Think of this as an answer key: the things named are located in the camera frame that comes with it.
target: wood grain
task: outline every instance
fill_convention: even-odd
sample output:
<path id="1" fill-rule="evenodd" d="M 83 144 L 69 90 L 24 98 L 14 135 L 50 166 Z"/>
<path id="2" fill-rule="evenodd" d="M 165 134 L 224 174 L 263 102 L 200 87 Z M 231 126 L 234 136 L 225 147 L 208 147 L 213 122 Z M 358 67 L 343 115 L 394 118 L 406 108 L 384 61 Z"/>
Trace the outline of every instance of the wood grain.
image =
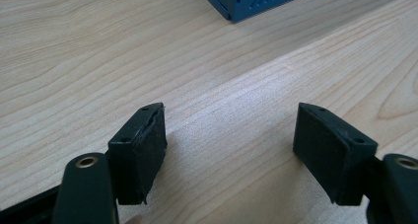
<path id="1" fill-rule="evenodd" d="M 122 222 L 365 223 L 367 200 L 330 204 L 292 153 L 297 105 L 418 157 L 417 13 L 297 0 L 232 25 L 206 0 L 0 0 L 0 207 L 164 102 L 168 156 Z"/>

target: black clamp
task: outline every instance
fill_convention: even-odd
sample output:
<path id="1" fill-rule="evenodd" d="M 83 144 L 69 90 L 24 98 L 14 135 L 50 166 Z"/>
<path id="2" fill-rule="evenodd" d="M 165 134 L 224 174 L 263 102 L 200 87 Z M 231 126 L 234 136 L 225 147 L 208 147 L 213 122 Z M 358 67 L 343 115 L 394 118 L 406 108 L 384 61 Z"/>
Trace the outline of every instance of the black clamp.
<path id="1" fill-rule="evenodd" d="M 0 223 L 118 223 L 115 200 L 146 203 L 166 148 L 164 105 L 144 107 L 110 139 L 105 154 L 74 158 L 61 186 L 1 211 Z"/>
<path id="2" fill-rule="evenodd" d="M 418 161 L 388 154 L 334 113 L 299 104 L 293 149 L 338 205 L 369 200 L 369 223 L 418 223 Z"/>

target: metal grommet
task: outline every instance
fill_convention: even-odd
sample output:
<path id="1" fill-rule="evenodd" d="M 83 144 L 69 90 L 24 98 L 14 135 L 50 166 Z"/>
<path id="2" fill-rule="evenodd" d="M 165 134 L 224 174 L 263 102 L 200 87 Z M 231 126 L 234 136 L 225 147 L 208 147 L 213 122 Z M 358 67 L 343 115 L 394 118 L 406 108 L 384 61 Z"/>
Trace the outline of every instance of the metal grommet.
<path id="1" fill-rule="evenodd" d="M 88 168 L 97 163 L 99 159 L 97 157 L 85 157 L 83 159 L 80 159 L 76 163 L 76 167 L 78 168 Z"/>
<path id="2" fill-rule="evenodd" d="M 411 160 L 411 159 L 407 159 L 407 158 L 397 158 L 396 163 L 406 169 L 410 169 L 410 170 L 418 170 L 418 163 L 416 163 L 415 161 Z"/>

